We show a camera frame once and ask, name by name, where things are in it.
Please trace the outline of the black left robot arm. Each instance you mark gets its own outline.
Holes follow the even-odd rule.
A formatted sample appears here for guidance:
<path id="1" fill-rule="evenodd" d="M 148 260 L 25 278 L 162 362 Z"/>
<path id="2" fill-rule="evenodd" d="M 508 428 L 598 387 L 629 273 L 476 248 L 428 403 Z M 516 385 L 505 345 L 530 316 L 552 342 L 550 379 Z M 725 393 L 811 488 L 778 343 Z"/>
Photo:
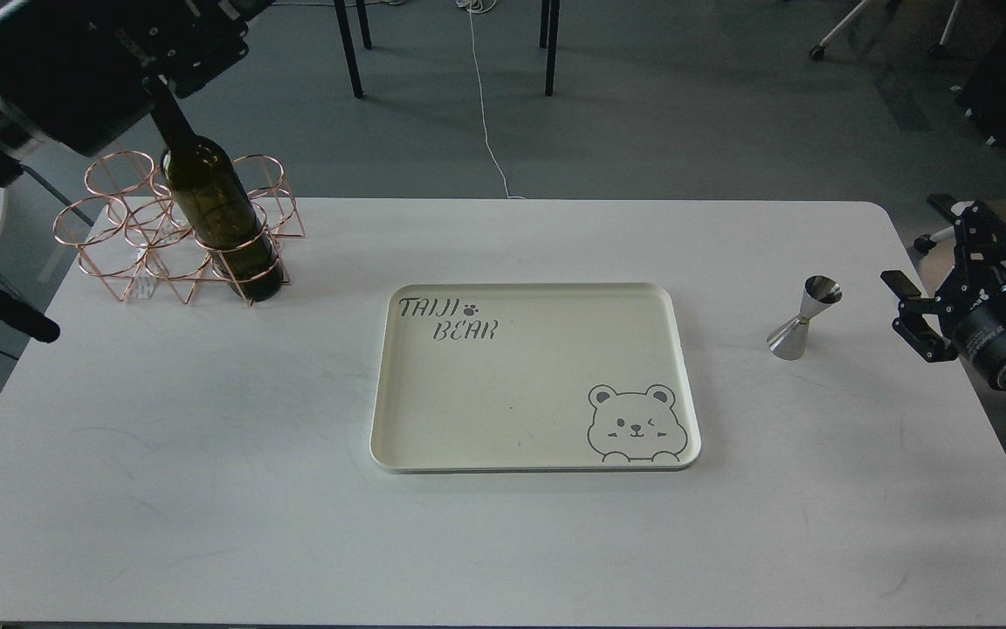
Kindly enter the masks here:
<path id="1" fill-rule="evenodd" d="M 247 55 L 266 1 L 10 1 L 0 8 L 0 188 L 43 143 L 95 156 L 152 116 L 187 139 L 178 103 Z"/>

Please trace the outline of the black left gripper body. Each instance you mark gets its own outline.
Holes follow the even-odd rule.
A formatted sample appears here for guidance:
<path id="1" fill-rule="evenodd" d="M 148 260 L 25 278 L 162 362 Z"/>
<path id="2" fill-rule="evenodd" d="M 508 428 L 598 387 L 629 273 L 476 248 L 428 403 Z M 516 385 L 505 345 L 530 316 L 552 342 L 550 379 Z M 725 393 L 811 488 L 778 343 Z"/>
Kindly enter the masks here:
<path id="1" fill-rule="evenodd" d="M 0 146 L 92 156 L 150 112 L 145 84 L 196 94 L 249 49 L 247 1 L 11 1 L 0 8 Z"/>

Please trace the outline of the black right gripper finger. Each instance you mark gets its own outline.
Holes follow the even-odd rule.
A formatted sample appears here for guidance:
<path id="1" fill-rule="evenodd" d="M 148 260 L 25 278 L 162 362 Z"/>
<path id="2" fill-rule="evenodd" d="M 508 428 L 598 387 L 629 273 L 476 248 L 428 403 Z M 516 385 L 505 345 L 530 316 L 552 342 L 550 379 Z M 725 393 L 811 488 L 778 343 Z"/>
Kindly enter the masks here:
<path id="1" fill-rule="evenodd" d="M 997 294 L 1006 286 L 1006 200 L 958 202 L 931 194 L 927 203 L 946 219 L 946 230 L 927 235 L 937 246 L 941 234 L 954 240 L 953 267 L 938 294 Z"/>
<path id="2" fill-rule="evenodd" d="M 940 335 L 927 322 L 926 315 L 942 314 L 943 306 L 935 298 L 925 297 L 907 275 L 900 270 L 886 270 L 879 275 L 898 299 L 898 315 L 892 329 L 906 345 L 928 363 L 950 362 L 958 357 L 954 343 Z"/>

